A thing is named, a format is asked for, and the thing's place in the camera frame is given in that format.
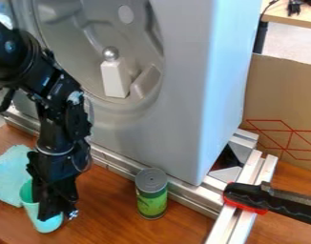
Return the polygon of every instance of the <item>can lid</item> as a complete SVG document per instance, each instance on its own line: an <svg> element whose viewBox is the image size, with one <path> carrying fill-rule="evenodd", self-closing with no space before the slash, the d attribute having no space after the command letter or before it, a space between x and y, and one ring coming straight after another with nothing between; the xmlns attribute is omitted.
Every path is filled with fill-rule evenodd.
<svg viewBox="0 0 311 244"><path fill-rule="evenodd" d="M167 186L167 175L160 169L144 169L137 174L135 185L144 193L157 193Z"/></svg>

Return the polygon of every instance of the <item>cardboard box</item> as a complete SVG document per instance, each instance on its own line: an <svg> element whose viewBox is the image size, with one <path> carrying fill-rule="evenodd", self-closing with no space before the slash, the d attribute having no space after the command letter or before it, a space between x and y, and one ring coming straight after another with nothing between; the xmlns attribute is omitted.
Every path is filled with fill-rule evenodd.
<svg viewBox="0 0 311 244"><path fill-rule="evenodd" d="M311 171L311 65L253 55L242 129L259 150Z"/></svg>

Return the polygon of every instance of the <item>label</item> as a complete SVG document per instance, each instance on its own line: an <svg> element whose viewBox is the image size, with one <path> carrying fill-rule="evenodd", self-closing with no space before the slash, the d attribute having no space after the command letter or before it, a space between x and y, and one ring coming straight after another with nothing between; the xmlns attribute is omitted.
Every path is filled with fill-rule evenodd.
<svg viewBox="0 0 311 244"><path fill-rule="evenodd" d="M137 207L142 215L149 218L159 217L167 208L167 191L163 194L152 197L147 197L145 194L143 196L136 190L137 195Z"/></svg>

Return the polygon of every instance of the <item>black robotic arm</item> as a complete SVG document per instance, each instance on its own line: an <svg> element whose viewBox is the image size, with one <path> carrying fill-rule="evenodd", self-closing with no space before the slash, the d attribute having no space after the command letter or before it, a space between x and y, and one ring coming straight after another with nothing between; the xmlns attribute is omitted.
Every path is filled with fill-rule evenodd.
<svg viewBox="0 0 311 244"><path fill-rule="evenodd" d="M9 88L0 112L7 110L17 90L36 104L40 135L36 151L28 153L27 170L33 201L40 203L38 218L45 221L61 212L77 216L75 179L91 163L85 137L92 126L80 84L32 35L0 22L0 88Z"/></svg>

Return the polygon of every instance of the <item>floor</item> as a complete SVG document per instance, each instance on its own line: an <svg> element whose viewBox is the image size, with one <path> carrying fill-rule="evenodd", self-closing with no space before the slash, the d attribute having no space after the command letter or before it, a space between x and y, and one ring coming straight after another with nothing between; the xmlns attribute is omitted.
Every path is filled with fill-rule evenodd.
<svg viewBox="0 0 311 244"><path fill-rule="evenodd" d="M311 64L311 29L269 23L263 54Z"/></svg>

